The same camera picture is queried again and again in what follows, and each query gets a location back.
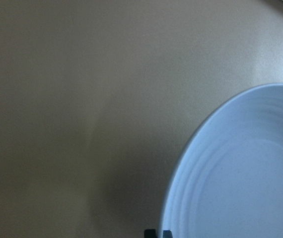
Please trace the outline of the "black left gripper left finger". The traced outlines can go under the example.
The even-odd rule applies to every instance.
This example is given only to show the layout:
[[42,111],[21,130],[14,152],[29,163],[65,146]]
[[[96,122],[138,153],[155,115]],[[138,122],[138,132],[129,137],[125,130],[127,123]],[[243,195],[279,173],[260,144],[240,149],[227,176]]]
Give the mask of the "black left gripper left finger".
[[156,229],[144,230],[144,238],[156,238]]

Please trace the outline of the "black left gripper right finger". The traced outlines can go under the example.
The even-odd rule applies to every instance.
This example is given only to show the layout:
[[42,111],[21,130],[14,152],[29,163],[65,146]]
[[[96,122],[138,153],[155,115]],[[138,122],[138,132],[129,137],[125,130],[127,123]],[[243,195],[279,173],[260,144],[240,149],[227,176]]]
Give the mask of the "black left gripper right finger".
[[173,238],[173,234],[170,230],[164,230],[162,233],[163,238]]

